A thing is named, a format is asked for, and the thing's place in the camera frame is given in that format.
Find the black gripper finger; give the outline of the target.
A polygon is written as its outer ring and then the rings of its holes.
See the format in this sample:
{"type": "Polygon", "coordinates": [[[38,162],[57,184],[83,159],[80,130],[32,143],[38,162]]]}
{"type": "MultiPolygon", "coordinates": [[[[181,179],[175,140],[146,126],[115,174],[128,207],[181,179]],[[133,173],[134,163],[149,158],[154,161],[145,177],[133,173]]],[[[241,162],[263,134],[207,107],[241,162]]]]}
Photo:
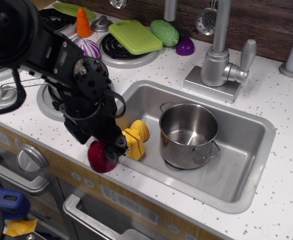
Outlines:
{"type": "Polygon", "coordinates": [[[128,146],[124,146],[120,148],[120,153],[122,156],[127,157],[128,154],[130,153],[130,148],[128,146]]]}
{"type": "Polygon", "coordinates": [[[112,146],[106,146],[104,148],[105,156],[108,160],[108,162],[112,165],[116,165],[119,160],[119,155],[117,154],[117,151],[112,146]]]}

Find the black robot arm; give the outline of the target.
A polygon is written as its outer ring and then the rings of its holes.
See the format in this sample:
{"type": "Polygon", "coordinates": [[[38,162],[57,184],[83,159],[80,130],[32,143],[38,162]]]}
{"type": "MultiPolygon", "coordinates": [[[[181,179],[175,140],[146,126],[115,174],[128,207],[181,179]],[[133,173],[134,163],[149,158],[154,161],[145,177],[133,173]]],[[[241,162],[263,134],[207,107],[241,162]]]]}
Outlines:
{"type": "Polygon", "coordinates": [[[0,0],[0,68],[10,68],[17,87],[16,101],[0,115],[22,106],[26,92],[19,70],[28,71],[54,87],[61,99],[58,109],[67,130],[82,144],[90,137],[105,144],[104,152],[115,164],[128,152],[116,119],[116,100],[108,69],[42,18],[27,0],[0,0]]]}

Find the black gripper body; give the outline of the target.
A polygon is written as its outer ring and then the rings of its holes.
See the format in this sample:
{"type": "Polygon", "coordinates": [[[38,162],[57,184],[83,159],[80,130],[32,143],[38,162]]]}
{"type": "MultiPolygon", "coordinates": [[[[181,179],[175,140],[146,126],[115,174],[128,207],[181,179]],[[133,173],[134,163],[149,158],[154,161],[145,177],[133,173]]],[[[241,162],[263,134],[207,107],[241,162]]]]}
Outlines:
{"type": "Polygon", "coordinates": [[[124,99],[112,91],[111,86],[83,88],[57,87],[53,89],[60,99],[56,106],[64,117],[64,125],[78,142],[84,144],[90,137],[102,141],[106,146],[112,146],[117,153],[127,146],[122,130],[116,124],[116,119],[124,115],[126,109],[117,113],[117,98],[123,104],[124,99]]]}

